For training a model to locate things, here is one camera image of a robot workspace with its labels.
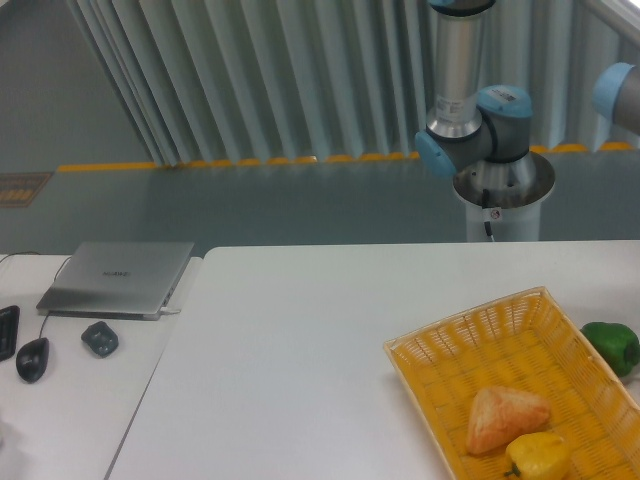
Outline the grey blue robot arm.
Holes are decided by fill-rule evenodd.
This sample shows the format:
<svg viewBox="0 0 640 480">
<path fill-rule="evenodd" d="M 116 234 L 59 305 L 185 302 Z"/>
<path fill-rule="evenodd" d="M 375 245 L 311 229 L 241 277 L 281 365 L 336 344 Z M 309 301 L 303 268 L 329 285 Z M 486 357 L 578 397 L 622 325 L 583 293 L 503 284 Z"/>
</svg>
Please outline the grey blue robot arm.
<svg viewBox="0 0 640 480">
<path fill-rule="evenodd" d="M 415 146 L 435 173 L 639 132 L 635 1 L 433 1 L 433 100 Z"/>
</svg>

